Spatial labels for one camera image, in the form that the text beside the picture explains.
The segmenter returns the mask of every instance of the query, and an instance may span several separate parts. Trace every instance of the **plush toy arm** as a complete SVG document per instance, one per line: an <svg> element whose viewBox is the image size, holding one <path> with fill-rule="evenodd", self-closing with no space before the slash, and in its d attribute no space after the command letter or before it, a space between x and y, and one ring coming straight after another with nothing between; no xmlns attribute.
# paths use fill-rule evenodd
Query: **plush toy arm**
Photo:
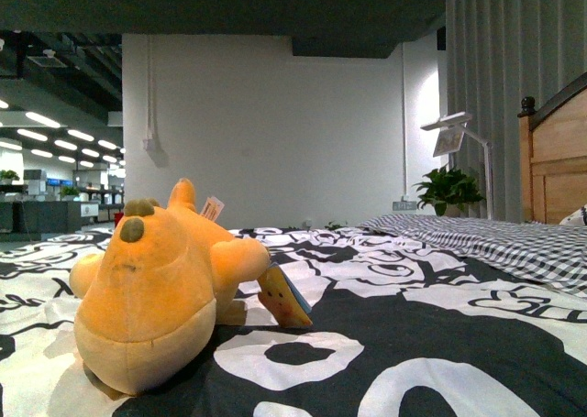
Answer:
<svg viewBox="0 0 587 417"><path fill-rule="evenodd" d="M83 298L85 293L88 292L92 281L94 281L95 274L100 269L103 257L104 252L86 255L73 265L70 272L70 287L73 294L78 298Z"/></svg>
<svg viewBox="0 0 587 417"><path fill-rule="evenodd" d="M269 267L269 251L254 238L220 241L210 248L210 258L219 290L256 280Z"/></svg>

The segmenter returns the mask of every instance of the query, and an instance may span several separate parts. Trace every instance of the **plush toy tag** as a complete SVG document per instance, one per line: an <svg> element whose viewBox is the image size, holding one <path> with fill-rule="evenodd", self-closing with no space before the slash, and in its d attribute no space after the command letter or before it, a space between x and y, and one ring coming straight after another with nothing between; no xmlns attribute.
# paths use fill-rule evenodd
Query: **plush toy tag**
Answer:
<svg viewBox="0 0 587 417"><path fill-rule="evenodd" d="M204 208L202 208L202 212L200 213L200 215L214 222L220 215L220 212L223 208L224 204L220 202L216 197L208 197L205 201Z"/></svg>
<svg viewBox="0 0 587 417"><path fill-rule="evenodd" d="M271 312L281 327L308 327L312 320L308 313L310 304L287 278L277 264L270 267L257 279L261 292L259 301Z"/></svg>

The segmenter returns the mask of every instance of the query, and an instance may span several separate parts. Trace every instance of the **wall outlet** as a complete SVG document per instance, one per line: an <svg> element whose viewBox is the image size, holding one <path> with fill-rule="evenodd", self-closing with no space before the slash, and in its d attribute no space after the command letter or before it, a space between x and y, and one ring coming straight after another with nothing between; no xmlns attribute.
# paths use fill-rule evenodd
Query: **wall outlet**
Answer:
<svg viewBox="0 0 587 417"><path fill-rule="evenodd" d="M411 202L393 202L392 209L394 211L415 211L418 209L418 203L415 201Z"/></svg>

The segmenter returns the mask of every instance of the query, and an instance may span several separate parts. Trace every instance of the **ceiling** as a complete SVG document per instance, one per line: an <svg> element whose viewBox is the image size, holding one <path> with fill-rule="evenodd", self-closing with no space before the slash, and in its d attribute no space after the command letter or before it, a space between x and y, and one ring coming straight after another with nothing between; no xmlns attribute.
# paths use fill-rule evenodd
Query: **ceiling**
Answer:
<svg viewBox="0 0 587 417"><path fill-rule="evenodd" d="M122 147L123 33L287 36L297 56L384 59L443 27L445 0L0 0L0 12L0 137L47 149L16 132L35 111Z"/></svg>

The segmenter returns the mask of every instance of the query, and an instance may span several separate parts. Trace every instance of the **wooden headboard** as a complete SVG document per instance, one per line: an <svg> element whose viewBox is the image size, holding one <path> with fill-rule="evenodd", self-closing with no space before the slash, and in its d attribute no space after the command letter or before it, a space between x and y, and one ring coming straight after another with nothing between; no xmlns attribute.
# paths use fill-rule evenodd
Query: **wooden headboard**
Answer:
<svg viewBox="0 0 587 417"><path fill-rule="evenodd" d="M524 218L558 224L587 203L587 73L534 104L518 115Z"/></svg>

